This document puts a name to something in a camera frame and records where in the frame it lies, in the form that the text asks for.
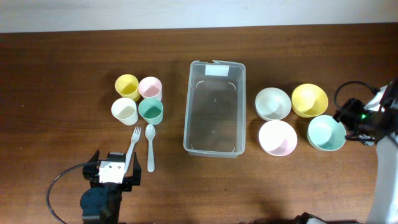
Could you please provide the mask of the white plastic bowl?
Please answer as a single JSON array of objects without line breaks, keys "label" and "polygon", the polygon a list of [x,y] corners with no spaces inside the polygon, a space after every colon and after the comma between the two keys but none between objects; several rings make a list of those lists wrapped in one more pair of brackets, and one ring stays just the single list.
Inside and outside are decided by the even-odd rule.
[{"label": "white plastic bowl", "polygon": [[257,114],[266,121],[284,119],[292,109],[292,102],[283,90],[269,87],[261,90],[255,99]]}]

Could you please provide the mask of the yellow plastic bowl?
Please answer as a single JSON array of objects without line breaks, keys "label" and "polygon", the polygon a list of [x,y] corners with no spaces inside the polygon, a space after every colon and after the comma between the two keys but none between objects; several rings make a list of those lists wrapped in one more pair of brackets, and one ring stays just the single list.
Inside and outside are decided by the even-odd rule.
[{"label": "yellow plastic bowl", "polygon": [[328,108],[327,94],[319,86],[306,83],[292,92],[292,109],[303,118],[312,118],[323,114]]}]

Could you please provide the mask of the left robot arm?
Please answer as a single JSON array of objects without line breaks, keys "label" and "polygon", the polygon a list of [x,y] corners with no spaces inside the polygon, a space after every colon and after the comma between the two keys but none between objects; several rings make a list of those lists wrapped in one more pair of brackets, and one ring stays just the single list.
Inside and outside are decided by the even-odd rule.
[{"label": "left robot arm", "polygon": [[134,185],[141,183],[141,167],[135,157],[133,175],[124,177],[120,184],[101,183],[99,155],[96,151],[83,166],[82,174],[90,182],[90,189],[80,199],[82,220],[84,223],[118,224],[122,193],[130,192]]}]

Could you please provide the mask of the green plastic cup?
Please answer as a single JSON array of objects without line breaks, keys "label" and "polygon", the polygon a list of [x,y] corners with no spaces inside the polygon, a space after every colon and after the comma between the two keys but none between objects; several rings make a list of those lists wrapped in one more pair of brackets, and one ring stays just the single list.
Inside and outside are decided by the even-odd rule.
[{"label": "green plastic cup", "polygon": [[148,124],[158,125],[163,120],[164,107],[156,98],[146,98],[139,103],[139,114]]}]

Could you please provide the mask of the cream plastic cup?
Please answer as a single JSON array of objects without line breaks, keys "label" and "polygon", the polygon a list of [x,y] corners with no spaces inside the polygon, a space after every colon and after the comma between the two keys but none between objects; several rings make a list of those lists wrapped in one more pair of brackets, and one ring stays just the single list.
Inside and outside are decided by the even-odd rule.
[{"label": "cream plastic cup", "polygon": [[130,98],[119,98],[111,106],[112,115],[126,126],[132,126],[138,120],[136,102]]}]

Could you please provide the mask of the pink plastic bowl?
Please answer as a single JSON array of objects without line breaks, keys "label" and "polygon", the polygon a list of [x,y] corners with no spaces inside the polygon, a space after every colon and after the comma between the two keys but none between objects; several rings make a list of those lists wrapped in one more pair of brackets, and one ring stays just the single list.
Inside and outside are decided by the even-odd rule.
[{"label": "pink plastic bowl", "polygon": [[261,148],[272,156],[287,156],[291,154],[298,142],[297,133],[289,123],[272,120],[263,124],[258,134]]}]

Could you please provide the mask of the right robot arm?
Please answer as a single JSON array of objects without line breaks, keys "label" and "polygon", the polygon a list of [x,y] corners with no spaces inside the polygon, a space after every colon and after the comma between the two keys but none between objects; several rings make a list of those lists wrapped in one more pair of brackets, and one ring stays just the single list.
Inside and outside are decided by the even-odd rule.
[{"label": "right robot arm", "polygon": [[[235,159],[246,150],[246,103],[248,83],[245,78],[191,78],[185,101],[163,97],[163,119],[155,129],[163,139],[178,132],[177,141],[192,156]],[[259,136],[261,145],[269,144],[267,153],[284,157],[297,147],[296,132],[277,113],[294,112],[308,121],[307,140],[319,151],[339,150],[346,141],[375,146],[377,181],[375,199],[369,213],[371,223],[397,222],[397,82],[376,88],[370,86],[372,100],[363,103],[350,98],[327,115],[329,96],[311,83],[297,86],[287,106],[281,99],[257,95],[255,106],[271,104],[270,117],[263,122],[271,130]]]}]

